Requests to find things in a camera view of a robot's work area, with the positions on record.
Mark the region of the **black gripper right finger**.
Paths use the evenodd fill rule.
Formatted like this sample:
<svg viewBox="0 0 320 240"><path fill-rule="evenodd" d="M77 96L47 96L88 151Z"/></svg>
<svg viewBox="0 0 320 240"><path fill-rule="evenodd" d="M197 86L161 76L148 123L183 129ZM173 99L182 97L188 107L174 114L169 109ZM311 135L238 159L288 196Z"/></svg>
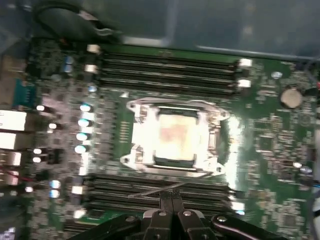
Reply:
<svg viewBox="0 0 320 240"><path fill-rule="evenodd" d="M247 223L232 215L220 213L210 221L201 212L185 209L178 190L171 192L172 209L181 227L183 240L279 240L280 236Z"/></svg>

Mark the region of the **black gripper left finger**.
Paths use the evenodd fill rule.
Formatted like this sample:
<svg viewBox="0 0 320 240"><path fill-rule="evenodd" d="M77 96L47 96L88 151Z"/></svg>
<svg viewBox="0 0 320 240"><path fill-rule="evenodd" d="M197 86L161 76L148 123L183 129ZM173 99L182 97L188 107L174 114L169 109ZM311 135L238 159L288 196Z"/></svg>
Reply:
<svg viewBox="0 0 320 240"><path fill-rule="evenodd" d="M71 240L169 240L171 238L174 192L160 193L160 208L144 212L143 217L123 214L78 233Z"/></svg>

